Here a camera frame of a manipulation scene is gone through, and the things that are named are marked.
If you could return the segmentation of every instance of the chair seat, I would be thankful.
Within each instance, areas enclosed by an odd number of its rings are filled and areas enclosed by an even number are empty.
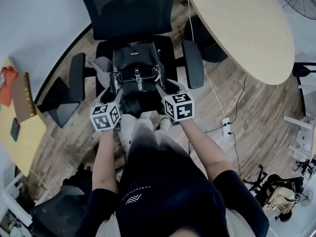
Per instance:
[[[152,35],[152,36],[135,36],[130,38],[115,38],[101,42],[96,51],[96,58],[105,56],[112,60],[113,50],[118,50],[126,45],[139,41],[153,41],[156,48],[160,50],[160,60],[163,64],[162,73],[165,73],[166,79],[177,81],[177,70],[175,66],[175,57],[173,45],[170,37]],[[158,111],[161,113],[163,105],[160,95],[156,89],[154,80],[143,81],[142,92],[138,91],[136,82],[125,82],[122,84],[124,96],[122,100],[123,113],[131,114],[138,118],[142,112]],[[99,95],[104,88],[96,79],[96,92]]]

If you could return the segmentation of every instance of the white wall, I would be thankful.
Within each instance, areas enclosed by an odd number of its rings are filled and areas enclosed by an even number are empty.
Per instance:
[[[281,6],[286,5],[285,0],[278,0]],[[306,18],[287,5],[283,9],[291,26],[296,62],[316,62],[316,20]],[[316,74],[309,74],[300,78],[302,85],[316,85]],[[316,91],[303,90],[306,114],[316,117]]]
[[[0,221],[7,211],[2,190],[13,180],[15,165],[0,143]]]
[[[0,0],[0,65],[30,73],[33,98],[58,59],[90,24],[82,0]]]

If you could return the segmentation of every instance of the white cable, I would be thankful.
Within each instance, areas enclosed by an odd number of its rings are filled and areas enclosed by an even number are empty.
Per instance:
[[[193,27],[192,27],[191,16],[190,16],[190,0],[188,0],[188,6],[189,6],[189,21],[190,21],[191,32],[192,32],[192,41],[194,41]],[[209,85],[211,85],[211,88],[212,88],[212,90],[213,90],[213,92],[214,92],[214,95],[215,95],[215,97],[216,97],[216,99],[217,99],[217,102],[219,103],[219,106],[221,107],[223,116],[224,116],[224,118],[226,118],[225,113],[224,113],[224,111],[223,111],[223,107],[222,107],[222,105],[221,105],[221,102],[218,100],[218,97],[217,97],[217,95],[216,95],[216,93],[215,93],[215,90],[214,90],[212,84],[211,84],[211,81],[209,80],[208,75],[207,75],[207,73],[206,73],[206,71],[205,71],[204,68],[203,68],[203,70],[204,70],[204,73],[205,73],[205,75],[206,75],[206,78],[207,78],[207,80],[208,80],[208,82],[209,82]]]
[[[31,170],[31,172],[40,180],[40,182],[44,185],[44,187],[48,190],[49,194],[50,194],[50,198],[53,197],[53,195],[50,192],[50,189],[47,187],[47,185],[40,179],[40,177],[38,175],[36,175],[36,173],[34,171]]]
[[[190,16],[190,0],[188,0],[188,6],[189,6],[189,22],[191,25],[191,32],[192,32],[192,41],[194,41],[193,27],[192,27],[191,16]]]
[[[218,97],[217,97],[217,95],[216,95],[216,93],[215,93],[215,91],[214,91],[214,89],[213,89],[213,86],[212,86],[212,84],[211,84],[211,81],[209,80],[208,75],[207,75],[205,69],[203,69],[203,70],[204,70],[204,73],[205,73],[205,75],[206,75],[206,78],[207,78],[207,80],[208,80],[208,82],[209,82],[209,85],[211,85],[211,88],[212,88],[212,90],[213,90],[213,92],[214,92],[214,95],[215,95],[215,97],[216,97],[216,99],[217,99],[217,102],[219,103],[219,106],[221,107],[221,110],[222,110],[222,113],[223,113],[223,115],[224,115],[224,118],[226,118],[225,113],[224,113],[224,111],[223,111],[223,107],[222,107],[222,105],[221,105],[221,102],[218,100]]]

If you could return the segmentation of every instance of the shirt logo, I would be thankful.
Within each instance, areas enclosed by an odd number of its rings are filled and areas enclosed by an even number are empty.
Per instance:
[[[131,196],[128,199],[128,201],[126,202],[126,204],[136,202],[140,198],[140,196],[141,196],[141,194],[140,195]]]

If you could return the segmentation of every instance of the beige tabletop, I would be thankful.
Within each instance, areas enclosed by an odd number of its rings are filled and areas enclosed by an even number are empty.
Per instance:
[[[6,59],[4,66],[13,66],[10,59]],[[46,132],[44,117],[36,108],[37,115],[20,123],[18,139],[15,142],[11,136],[11,127],[15,118],[13,101],[10,107],[1,106],[0,110],[0,143],[20,171],[28,176],[33,159]]]
[[[280,84],[294,64],[292,32],[277,0],[190,0],[228,56],[257,80]]]

